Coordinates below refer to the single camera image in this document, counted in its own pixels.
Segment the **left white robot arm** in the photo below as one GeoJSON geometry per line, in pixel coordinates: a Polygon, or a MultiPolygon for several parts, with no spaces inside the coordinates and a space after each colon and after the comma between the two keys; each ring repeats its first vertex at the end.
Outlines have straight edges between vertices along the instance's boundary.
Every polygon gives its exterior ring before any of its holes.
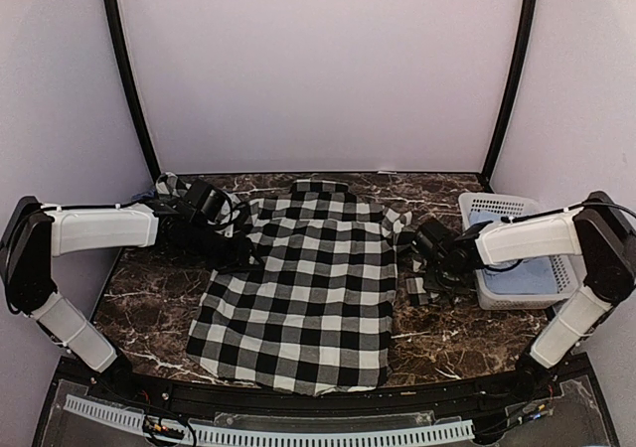
{"type": "Polygon", "coordinates": [[[9,310],[34,320],[100,378],[119,403],[140,394],[127,356],[66,295],[63,269],[93,251],[169,243],[220,273],[258,270],[263,261],[247,236],[222,233],[200,203],[146,198],[126,204],[51,205],[21,198],[1,236],[1,280],[9,310]]]}

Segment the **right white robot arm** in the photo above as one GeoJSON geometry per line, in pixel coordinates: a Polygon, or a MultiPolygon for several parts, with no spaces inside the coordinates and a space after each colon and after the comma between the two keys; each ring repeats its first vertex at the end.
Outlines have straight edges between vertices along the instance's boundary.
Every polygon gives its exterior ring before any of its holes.
{"type": "Polygon", "coordinates": [[[606,193],[543,211],[531,199],[460,196],[460,230],[431,219],[415,232],[423,287],[451,294],[476,281],[484,310],[556,308],[515,364],[507,391],[531,399],[557,365],[635,289],[635,213],[606,193]]]}

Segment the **black white plaid shirt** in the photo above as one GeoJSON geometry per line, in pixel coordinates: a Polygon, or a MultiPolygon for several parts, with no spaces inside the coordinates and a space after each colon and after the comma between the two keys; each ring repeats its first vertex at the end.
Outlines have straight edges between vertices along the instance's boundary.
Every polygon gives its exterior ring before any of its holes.
{"type": "Polygon", "coordinates": [[[191,243],[211,278],[188,357],[220,379],[303,395],[383,385],[411,213],[299,180],[281,196],[225,199],[209,224],[227,222],[235,230],[223,249],[201,231],[191,243]]]}

